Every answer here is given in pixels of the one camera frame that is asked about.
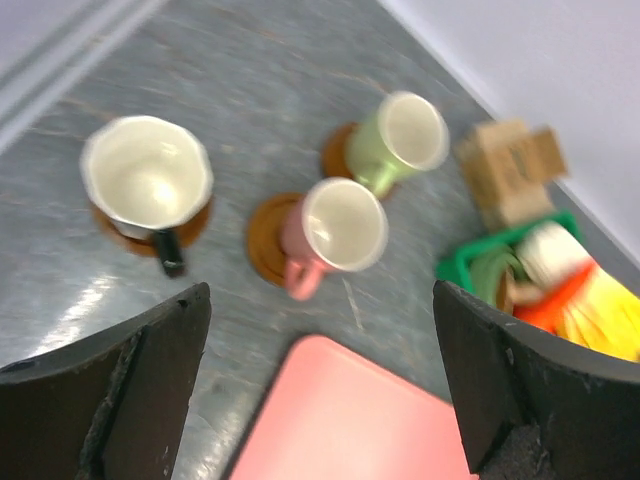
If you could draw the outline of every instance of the table surface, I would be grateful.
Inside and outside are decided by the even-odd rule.
[[[217,479],[291,344],[321,333],[448,398],[433,268],[483,227],[456,162],[385,202],[390,242],[365,272],[298,303],[258,277],[245,226],[271,195],[320,180],[329,133],[391,91],[433,102],[452,138],[487,114],[373,0],[175,0],[50,108],[0,158],[0,366],[130,318],[196,281],[213,318],[174,479]],[[170,280],[92,220],[85,139],[122,115],[191,130],[215,174],[215,211]]]

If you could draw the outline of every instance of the green container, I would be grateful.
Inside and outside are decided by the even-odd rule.
[[[551,215],[543,217],[535,222],[523,225],[521,227],[510,228],[481,238],[475,242],[467,243],[459,247],[453,255],[441,260],[436,266],[436,277],[439,280],[448,280],[456,285],[464,288],[469,293],[476,293],[471,283],[471,274],[469,266],[471,262],[479,255],[494,249],[500,245],[515,246],[527,236],[529,230],[540,225],[543,222],[552,221],[562,225],[571,235],[579,241],[582,241],[582,235],[578,230],[576,219],[570,212],[562,210]]]

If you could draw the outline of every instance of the mug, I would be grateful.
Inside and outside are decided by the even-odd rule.
[[[123,117],[87,140],[80,170],[89,199],[118,231],[153,243],[167,275],[184,269],[173,228],[209,201],[213,172],[188,130],[149,116]]]
[[[332,177],[316,184],[289,212],[281,231],[285,288],[307,300],[328,272],[376,263],[387,245],[384,209],[362,185]]]
[[[449,129],[424,98],[394,92],[353,133],[345,153],[356,181],[382,198],[395,182],[444,162]]]

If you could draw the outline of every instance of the gray countertop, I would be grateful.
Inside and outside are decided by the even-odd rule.
[[[322,333],[448,397],[433,267],[483,232],[456,162],[385,202],[377,265],[298,303],[258,277],[245,225],[269,196],[320,180],[318,150],[393,90],[423,95],[458,138],[486,113],[373,0],[176,0],[0,157],[0,366],[140,313],[195,281],[213,318],[174,479],[216,479],[295,339]],[[105,122],[149,114],[191,130],[215,174],[215,211],[188,278],[100,233],[78,170]]]

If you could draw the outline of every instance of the pink cutting board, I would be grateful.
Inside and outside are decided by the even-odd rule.
[[[469,480],[449,404],[321,336],[289,352],[231,480]]]

